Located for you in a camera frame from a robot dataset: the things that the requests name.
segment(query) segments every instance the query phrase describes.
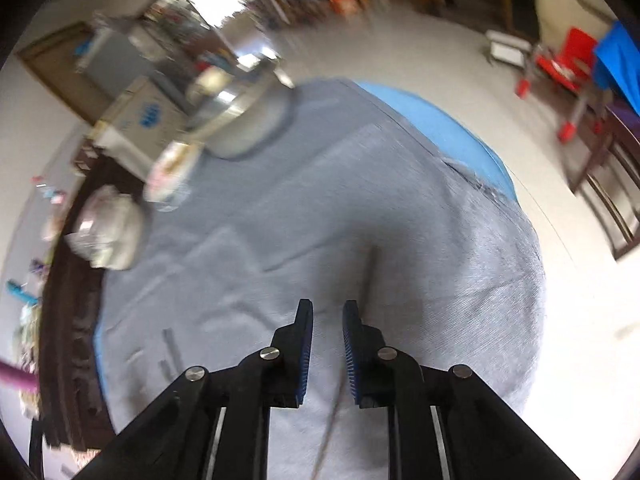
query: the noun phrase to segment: floor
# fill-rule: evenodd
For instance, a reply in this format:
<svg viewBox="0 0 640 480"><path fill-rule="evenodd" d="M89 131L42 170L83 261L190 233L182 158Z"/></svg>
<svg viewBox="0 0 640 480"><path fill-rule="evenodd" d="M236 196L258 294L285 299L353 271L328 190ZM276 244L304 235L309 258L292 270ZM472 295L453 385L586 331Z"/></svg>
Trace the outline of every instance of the floor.
<svg viewBox="0 0 640 480"><path fill-rule="evenodd" d="M343 76L414 92L502 158L547 275L542 358L524 419L582 480L612 478L640 437L640 250L616 263L589 195L568 189L588 154L580 139L556 141L571 96L542 79L518 99L518 71L488 63L481 34L404 7L272 39L294 81Z"/></svg>

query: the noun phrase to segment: wooden chair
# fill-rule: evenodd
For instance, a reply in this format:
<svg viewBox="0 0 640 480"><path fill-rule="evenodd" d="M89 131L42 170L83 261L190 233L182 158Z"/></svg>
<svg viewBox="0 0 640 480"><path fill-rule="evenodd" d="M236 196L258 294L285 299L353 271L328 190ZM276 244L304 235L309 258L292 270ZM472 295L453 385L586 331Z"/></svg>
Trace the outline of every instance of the wooden chair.
<svg viewBox="0 0 640 480"><path fill-rule="evenodd" d="M624 246L613 249L613 257L616 260L640 244L640 225L632 231L613 200L593 175L593 170L602 165L611 154L616 157L633 183L640 189L639 139L640 118L638 115L621 101L615 101L607 106L607 117L602 125L602 133L598 136L591 156L582 168L577 180L570 186L571 191L575 194L580 185L587 181L613 217L625 238ZM640 220L640 212L636 212L636 217Z"/></svg>

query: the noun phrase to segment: blue cloth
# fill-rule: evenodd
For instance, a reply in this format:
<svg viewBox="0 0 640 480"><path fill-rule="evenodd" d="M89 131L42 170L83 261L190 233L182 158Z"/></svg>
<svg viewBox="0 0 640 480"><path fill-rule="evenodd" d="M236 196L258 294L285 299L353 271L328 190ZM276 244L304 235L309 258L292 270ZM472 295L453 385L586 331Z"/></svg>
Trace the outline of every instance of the blue cloth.
<svg viewBox="0 0 640 480"><path fill-rule="evenodd" d="M407 118L445 155L462 162L480 180L518 201L500 157L452 117L409 92L374 83L359 82L358 85Z"/></svg>
<svg viewBox="0 0 640 480"><path fill-rule="evenodd" d="M640 51L620 22L593 52L597 57L593 80L600 88L620 90L640 115Z"/></svg>

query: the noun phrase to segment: teal object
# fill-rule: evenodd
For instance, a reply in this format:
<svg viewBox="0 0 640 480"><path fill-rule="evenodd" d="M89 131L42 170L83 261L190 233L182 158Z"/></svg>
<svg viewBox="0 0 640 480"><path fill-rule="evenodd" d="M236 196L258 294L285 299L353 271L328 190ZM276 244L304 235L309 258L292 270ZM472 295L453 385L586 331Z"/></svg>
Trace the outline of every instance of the teal object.
<svg viewBox="0 0 640 480"><path fill-rule="evenodd" d="M513 181L500 157L459 122L415 94L374 83L356 83L407 118L444 155L462 162L484 183L518 201Z"/></svg>

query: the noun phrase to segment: gray fabric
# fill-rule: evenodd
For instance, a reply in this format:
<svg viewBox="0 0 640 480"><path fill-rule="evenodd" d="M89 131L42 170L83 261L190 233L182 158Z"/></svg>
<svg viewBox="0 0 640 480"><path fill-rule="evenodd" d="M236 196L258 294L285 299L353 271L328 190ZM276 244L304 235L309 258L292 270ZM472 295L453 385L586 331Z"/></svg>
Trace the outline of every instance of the gray fabric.
<svg viewBox="0 0 640 480"><path fill-rule="evenodd" d="M388 344L431 367L469 364L520 410L544 275L519 206L350 82L311 82L296 99L290 127L253 155L203 160L187 202L152 216L135 267L108 273L102 368L116 430L167 386L163 330L184 365L229 367L290 323L299 298L314 303L308 392L271 415L270 478L312 477L344 376L347 299L368 298L365 320ZM385 412L358 410L347 391L318 478L386 479Z"/></svg>

